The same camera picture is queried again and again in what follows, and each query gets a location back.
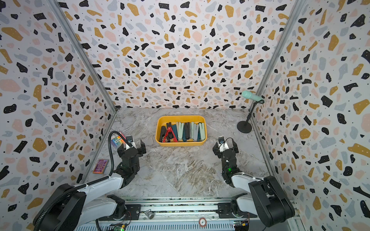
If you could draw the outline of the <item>red pruning pliers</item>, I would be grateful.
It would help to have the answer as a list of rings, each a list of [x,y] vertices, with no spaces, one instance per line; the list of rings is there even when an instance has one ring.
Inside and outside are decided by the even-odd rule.
[[[162,138],[162,142],[178,142],[178,139],[172,129],[171,126],[169,126],[166,130],[166,133],[164,135],[164,137]]]

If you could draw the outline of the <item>yellow plastic storage box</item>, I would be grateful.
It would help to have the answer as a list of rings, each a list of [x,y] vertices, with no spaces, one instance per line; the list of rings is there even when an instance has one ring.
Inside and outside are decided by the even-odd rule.
[[[204,123],[205,124],[205,131],[206,131],[206,139],[203,141],[198,141],[194,142],[193,139],[189,139],[186,142],[178,141],[178,142],[160,142],[160,132],[161,132],[161,127],[166,126],[167,123],[171,122],[171,124],[176,124],[177,122],[182,122],[182,123],[191,123],[194,122],[196,124],[198,123]],[[199,115],[187,115],[187,116],[163,116],[158,120],[157,124],[157,129],[156,129],[156,135],[155,135],[155,140],[156,142],[164,147],[170,147],[170,146],[201,146],[205,143],[207,140],[207,127],[206,127],[206,120],[204,117],[199,116]]]

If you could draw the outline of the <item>teal pliers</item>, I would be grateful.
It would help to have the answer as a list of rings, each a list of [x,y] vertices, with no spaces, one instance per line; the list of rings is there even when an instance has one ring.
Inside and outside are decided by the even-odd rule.
[[[187,136],[186,136],[187,132],[186,132],[186,127],[184,127],[183,129],[183,142],[186,142],[187,141]]]
[[[177,125],[176,124],[173,124],[172,125],[172,130],[173,130],[173,132],[175,134],[175,137],[178,139],[178,132],[177,132]]]

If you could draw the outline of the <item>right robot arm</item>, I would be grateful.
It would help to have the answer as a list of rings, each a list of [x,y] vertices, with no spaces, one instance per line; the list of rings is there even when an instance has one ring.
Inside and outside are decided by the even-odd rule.
[[[221,159],[221,175],[225,183],[244,193],[234,196],[228,203],[219,203],[219,217],[243,218],[245,221],[241,226],[246,226],[251,215],[256,215],[266,227],[294,217],[294,206],[277,179],[274,176],[255,177],[241,171],[237,166],[238,146],[233,139],[229,146],[227,140],[224,137],[218,138],[213,152]]]

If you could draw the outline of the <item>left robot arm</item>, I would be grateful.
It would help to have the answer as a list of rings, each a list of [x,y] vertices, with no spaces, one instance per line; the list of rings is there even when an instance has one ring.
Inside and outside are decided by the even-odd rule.
[[[125,201],[113,194],[129,185],[140,169],[139,158],[146,153],[144,142],[121,145],[122,162],[112,175],[72,186],[60,185],[33,220],[36,231],[73,231],[90,221],[111,217],[123,218]]]

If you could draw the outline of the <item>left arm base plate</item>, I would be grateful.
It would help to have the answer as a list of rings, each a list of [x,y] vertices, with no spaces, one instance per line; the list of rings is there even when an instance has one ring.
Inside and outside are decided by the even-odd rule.
[[[133,221],[139,220],[141,212],[140,204],[129,204],[122,208],[117,208],[113,215],[99,218],[99,221]]]

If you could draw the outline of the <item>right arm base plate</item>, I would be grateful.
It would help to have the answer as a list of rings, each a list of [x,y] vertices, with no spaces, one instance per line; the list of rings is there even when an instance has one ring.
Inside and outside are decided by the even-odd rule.
[[[232,200],[231,202],[227,203],[218,203],[217,204],[217,214],[219,218],[256,218],[257,215],[249,213],[249,212],[242,212],[239,207],[237,206],[236,200]]]

